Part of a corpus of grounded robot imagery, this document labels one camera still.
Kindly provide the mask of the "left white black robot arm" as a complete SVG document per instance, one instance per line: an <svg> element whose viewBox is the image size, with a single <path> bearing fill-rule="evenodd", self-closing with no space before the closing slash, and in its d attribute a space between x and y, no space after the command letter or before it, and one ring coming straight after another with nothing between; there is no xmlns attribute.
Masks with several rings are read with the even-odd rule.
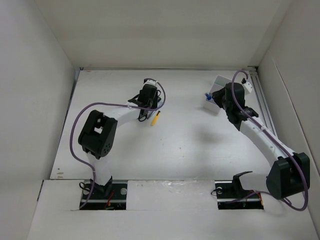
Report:
<svg viewBox="0 0 320 240"><path fill-rule="evenodd" d="M146 78L138 95L127 101L126 107L117 106L108 112L92 110L79 134L78 143L94 167L95 180L91 180L93 195L107 198L112 191L112 175L107 155L111 151L118 127L137 120L148 120L162 105L161 90L157 82Z"/></svg>

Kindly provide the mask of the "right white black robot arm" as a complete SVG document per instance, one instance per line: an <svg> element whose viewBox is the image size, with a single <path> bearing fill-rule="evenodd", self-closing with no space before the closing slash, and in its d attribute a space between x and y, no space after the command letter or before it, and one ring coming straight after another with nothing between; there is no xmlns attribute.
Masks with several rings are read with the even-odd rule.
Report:
<svg viewBox="0 0 320 240"><path fill-rule="evenodd" d="M262 180L262 188L281 200L310 188L310 159L279 141L263 124L258 113L246 106L245 89L240 83L227 83L210 95L228 121L259 149L270 164L270 172Z"/></svg>

